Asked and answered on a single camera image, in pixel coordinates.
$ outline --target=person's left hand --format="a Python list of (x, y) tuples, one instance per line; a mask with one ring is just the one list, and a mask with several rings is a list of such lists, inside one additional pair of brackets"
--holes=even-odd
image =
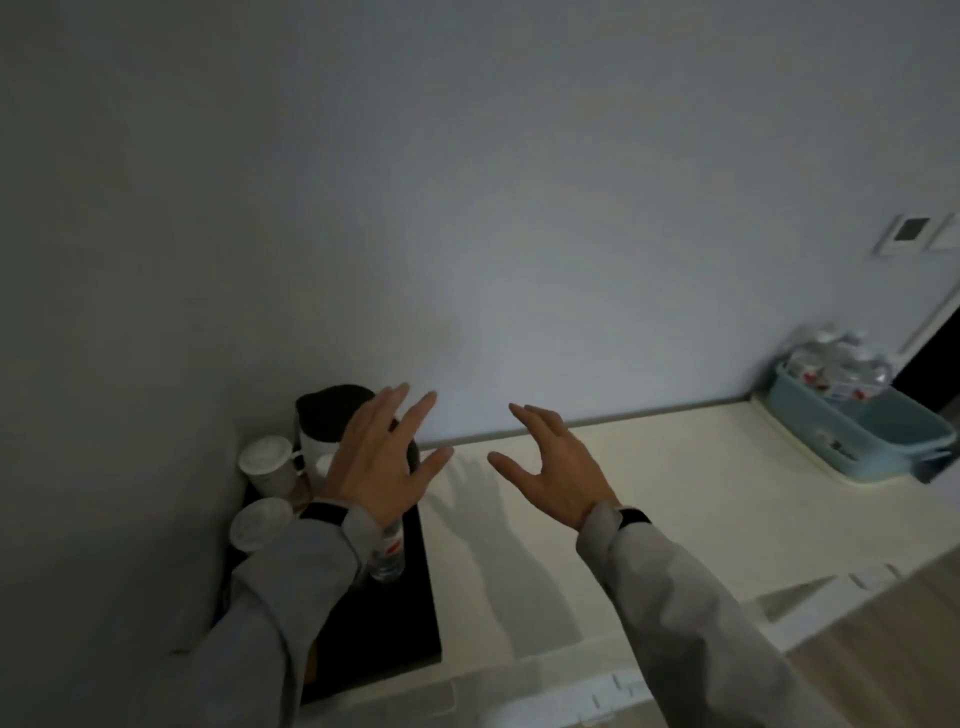
[(436, 392), (426, 394), (391, 432), (396, 410), (409, 392), (407, 384), (387, 387), (353, 414), (326, 477), (325, 496), (363, 506), (381, 528), (423, 497), (453, 455), (453, 448), (437, 449), (409, 473), (407, 446), (437, 401)]

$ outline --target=plastic bottle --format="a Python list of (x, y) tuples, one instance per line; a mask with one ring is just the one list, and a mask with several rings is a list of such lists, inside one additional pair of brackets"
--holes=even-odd
[(816, 386), (817, 379), (833, 350), (836, 334), (828, 329), (814, 332), (812, 341), (801, 344), (786, 360), (786, 372), (807, 386)]
[(853, 347), (849, 355), (832, 357), (824, 367), (817, 389), (831, 404), (841, 406), (851, 400), (857, 387), (869, 380), (874, 356), (863, 347)]
[(867, 342), (867, 332), (863, 329), (847, 331), (839, 336), (835, 342), (838, 355), (852, 356), (853, 350), (863, 347)]
[(373, 552), (370, 560), (370, 576), (379, 582), (399, 579), (406, 567), (403, 555), (403, 519), (397, 519), (383, 532), (383, 542)]
[(863, 378), (853, 392), (853, 399), (863, 404), (883, 394), (893, 384), (903, 358), (897, 354), (881, 354), (866, 363)]

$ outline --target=light switch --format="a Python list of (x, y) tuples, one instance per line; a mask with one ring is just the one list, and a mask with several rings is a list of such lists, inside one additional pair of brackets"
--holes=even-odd
[(875, 255), (918, 253), (930, 233), (929, 215), (898, 215), (874, 248)]
[(937, 228), (926, 248), (929, 251), (953, 251), (960, 249), (960, 215), (952, 212)]

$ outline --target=forearm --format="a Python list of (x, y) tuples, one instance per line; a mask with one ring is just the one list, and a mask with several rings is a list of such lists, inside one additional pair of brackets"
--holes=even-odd
[(191, 659), (192, 723), (292, 723), (310, 644), (380, 538), (354, 507), (342, 526), (292, 523), (241, 564), (230, 610)]
[(847, 725), (700, 562), (649, 523), (619, 523), (615, 509), (597, 506), (577, 550), (672, 728)]

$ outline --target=wooden floor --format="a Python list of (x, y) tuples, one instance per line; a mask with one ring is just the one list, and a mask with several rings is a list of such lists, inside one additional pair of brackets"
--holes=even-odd
[[(855, 728), (960, 726), (960, 549), (800, 645), (790, 660)], [(650, 703), (605, 728), (661, 728)]]

